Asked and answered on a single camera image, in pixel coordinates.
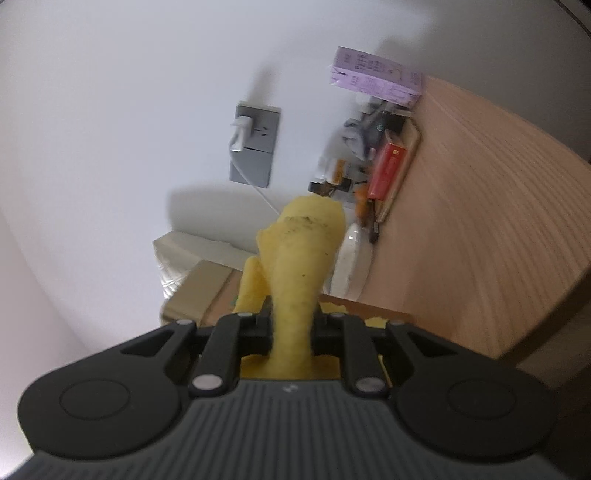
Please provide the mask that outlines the white charger plug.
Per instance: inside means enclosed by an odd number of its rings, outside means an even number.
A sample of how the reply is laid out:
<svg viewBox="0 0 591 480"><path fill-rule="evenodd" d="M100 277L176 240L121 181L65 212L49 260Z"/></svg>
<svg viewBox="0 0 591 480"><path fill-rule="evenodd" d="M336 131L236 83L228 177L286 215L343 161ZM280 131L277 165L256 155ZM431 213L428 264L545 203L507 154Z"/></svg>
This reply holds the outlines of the white charger plug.
<svg viewBox="0 0 591 480"><path fill-rule="evenodd" d="M235 129L229 145L231 152L239 153L245 149L245 143L252 135L252 124L252 117L242 115L235 118L231 124Z"/></svg>

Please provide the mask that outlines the purple milk carton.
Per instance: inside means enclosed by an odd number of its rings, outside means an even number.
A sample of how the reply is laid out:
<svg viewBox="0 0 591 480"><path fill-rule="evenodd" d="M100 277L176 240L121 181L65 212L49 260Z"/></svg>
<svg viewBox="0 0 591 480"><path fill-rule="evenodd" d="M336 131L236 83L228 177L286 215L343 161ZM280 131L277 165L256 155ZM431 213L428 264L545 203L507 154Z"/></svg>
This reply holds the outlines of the purple milk carton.
<svg viewBox="0 0 591 480"><path fill-rule="evenodd" d="M424 76L400 63L339 46L332 61L332 85L412 109L424 91Z"/></svg>

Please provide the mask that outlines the gold tea tin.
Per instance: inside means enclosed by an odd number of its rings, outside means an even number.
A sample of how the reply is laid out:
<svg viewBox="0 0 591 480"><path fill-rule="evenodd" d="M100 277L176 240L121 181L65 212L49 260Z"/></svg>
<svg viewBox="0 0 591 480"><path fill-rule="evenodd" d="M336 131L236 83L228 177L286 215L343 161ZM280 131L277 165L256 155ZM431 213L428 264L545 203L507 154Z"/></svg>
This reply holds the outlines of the gold tea tin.
<svg viewBox="0 0 591 480"><path fill-rule="evenodd" d="M199 326L213 326L222 316L235 310L238 304L245 262L254 254L229 243L171 231L153 241L159 266L164 303L160 311L161 325L189 320ZM249 286L252 301L238 311L259 312L269 288ZM373 318L402 320L415 323L412 316L401 312L353 302L356 297L320 296L324 312L351 313L366 319L373 327L383 327L385 321Z"/></svg>

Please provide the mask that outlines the black lighter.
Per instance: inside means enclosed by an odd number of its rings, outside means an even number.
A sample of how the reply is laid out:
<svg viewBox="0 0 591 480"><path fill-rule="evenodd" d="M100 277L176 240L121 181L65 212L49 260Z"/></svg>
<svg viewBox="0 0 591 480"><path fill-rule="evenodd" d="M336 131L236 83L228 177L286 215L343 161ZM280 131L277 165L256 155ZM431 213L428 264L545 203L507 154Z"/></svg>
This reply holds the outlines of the black lighter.
<svg viewBox="0 0 591 480"><path fill-rule="evenodd" d="M376 244L380 238L380 224L377 221L372 223L372 227L370 228L370 242L372 244Z"/></svg>

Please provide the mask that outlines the orange fruit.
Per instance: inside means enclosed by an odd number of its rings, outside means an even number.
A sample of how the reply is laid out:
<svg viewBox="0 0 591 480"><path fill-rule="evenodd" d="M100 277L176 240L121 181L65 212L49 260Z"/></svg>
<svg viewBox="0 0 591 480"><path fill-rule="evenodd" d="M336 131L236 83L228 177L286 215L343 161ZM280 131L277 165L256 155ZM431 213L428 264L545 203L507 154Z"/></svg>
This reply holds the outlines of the orange fruit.
<svg viewBox="0 0 591 480"><path fill-rule="evenodd" d="M367 182L361 183L358 186L356 186L355 192L353 192L353 196L355 196L356 200L356 222L358 222L363 227L367 224L370 214Z"/></svg>

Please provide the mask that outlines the grey wall socket panel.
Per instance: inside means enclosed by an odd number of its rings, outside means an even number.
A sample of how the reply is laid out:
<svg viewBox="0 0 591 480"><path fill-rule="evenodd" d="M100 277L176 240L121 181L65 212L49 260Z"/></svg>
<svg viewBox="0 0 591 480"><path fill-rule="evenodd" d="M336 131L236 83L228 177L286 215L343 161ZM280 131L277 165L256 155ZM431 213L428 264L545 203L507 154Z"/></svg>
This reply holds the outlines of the grey wall socket panel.
<svg viewBox="0 0 591 480"><path fill-rule="evenodd" d="M280 126L280 109L240 102L235 108L235 118L242 115L252 117L252 135L242 152L230 151L229 179L236 183L252 183L256 187L267 188L270 185L273 154Z"/></svg>

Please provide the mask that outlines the dark glass diffuser bottle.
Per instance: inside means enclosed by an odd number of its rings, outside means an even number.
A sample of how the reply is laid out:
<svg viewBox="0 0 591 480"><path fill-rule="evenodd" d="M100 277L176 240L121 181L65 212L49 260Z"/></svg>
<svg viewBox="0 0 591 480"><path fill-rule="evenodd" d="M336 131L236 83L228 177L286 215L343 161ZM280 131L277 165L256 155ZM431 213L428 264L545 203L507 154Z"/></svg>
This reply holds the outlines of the dark glass diffuser bottle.
<svg viewBox="0 0 591 480"><path fill-rule="evenodd" d="M349 192L352 186L353 182L349 179L346 179L344 182L339 184L332 184L327 181L311 182L308 184L308 191L313 194L328 197L332 196L332 194L335 194L335 192Z"/></svg>

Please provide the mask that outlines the grey crumpled cloth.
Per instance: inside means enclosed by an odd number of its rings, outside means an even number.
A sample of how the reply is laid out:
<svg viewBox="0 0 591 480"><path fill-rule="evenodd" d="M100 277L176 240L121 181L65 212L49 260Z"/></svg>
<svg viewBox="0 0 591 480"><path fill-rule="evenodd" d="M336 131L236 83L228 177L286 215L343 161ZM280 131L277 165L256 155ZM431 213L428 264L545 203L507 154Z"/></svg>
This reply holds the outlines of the grey crumpled cloth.
<svg viewBox="0 0 591 480"><path fill-rule="evenodd" d="M349 118L342 126L341 133L339 133L342 143L346 148L353 153L353 155L362 161L370 159L370 150L372 147L368 144L366 128L363 127L363 122L355 118Z"/></svg>

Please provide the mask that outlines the black electronic device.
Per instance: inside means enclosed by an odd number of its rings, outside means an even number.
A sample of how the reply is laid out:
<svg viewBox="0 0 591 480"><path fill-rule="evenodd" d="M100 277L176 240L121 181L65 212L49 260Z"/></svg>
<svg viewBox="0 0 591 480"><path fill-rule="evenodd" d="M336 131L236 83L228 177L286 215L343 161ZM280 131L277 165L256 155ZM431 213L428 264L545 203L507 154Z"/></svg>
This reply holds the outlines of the black electronic device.
<svg viewBox="0 0 591 480"><path fill-rule="evenodd" d="M400 135L408 118L412 116L410 110L394 109L393 111L379 109L370 120L370 134L383 134L391 131Z"/></svg>

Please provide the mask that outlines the white ceramic dish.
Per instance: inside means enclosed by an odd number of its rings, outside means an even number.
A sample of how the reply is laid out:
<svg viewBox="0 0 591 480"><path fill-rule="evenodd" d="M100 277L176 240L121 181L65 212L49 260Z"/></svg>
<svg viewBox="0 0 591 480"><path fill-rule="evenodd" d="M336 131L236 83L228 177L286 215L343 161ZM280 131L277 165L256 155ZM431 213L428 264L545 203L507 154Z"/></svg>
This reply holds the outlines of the white ceramic dish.
<svg viewBox="0 0 591 480"><path fill-rule="evenodd" d="M356 223L349 226L332 271L332 296L351 301L360 298L372 265L373 248L366 229Z"/></svg>

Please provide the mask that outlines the red box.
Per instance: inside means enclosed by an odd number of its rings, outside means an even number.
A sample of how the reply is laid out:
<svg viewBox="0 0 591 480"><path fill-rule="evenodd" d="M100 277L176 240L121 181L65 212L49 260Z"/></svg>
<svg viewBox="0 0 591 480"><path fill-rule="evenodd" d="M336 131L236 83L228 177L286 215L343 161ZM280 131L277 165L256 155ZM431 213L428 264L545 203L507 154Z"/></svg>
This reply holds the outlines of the red box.
<svg viewBox="0 0 591 480"><path fill-rule="evenodd" d="M374 159L367 190L370 200L383 201L405 160L407 149L400 140L386 141Z"/></svg>

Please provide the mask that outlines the yellow cleaning cloth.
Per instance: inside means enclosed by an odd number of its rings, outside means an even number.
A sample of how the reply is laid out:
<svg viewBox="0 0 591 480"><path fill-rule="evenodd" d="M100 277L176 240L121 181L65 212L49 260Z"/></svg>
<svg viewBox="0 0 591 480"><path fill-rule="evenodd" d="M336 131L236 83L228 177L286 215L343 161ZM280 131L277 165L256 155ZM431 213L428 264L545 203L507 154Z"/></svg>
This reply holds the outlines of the yellow cleaning cloth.
<svg viewBox="0 0 591 480"><path fill-rule="evenodd" d="M344 306L318 301L345 234L342 204L318 195L295 198L276 221L257 232L259 254L245 262L235 312L257 313L270 297L273 345L270 354L242 358L242 379L339 378L338 359L312 354L311 328L317 309L346 311Z"/></svg>

